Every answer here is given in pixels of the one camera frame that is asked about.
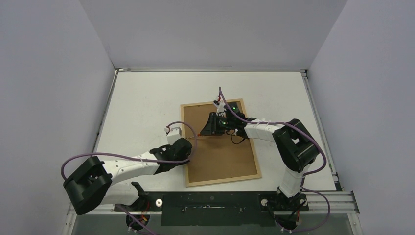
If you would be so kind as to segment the wooden picture frame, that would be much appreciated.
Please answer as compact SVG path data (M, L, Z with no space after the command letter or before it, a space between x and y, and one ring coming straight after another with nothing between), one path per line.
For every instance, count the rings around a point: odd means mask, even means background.
M208 116L216 111L211 102L182 104L181 120L190 125L183 128L184 136L193 140L191 128L198 134L205 126ZM184 167L185 185L198 187L235 181L260 179L262 177L257 153L252 140L240 137L199 136L197 149L190 163Z

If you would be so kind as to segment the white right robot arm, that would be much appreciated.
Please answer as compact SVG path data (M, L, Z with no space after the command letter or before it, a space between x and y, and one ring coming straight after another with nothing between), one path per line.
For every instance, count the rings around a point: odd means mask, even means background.
M303 176L315 161L319 150L315 140L298 119L285 124L246 117L236 102L214 101L217 108L200 131L201 136L221 136L229 131L243 139L258 139L274 143L279 151L285 172L277 190L277 205L289 210L296 204Z

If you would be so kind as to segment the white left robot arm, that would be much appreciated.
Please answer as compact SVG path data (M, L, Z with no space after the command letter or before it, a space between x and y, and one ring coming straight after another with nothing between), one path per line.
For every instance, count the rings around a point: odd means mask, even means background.
M185 165L192 153L191 142L179 138L135 157L116 154L116 160L103 161L98 152L86 154L87 159L70 176L64 177L63 187L78 215L105 204L122 204L140 211L146 204L145 192L131 179Z

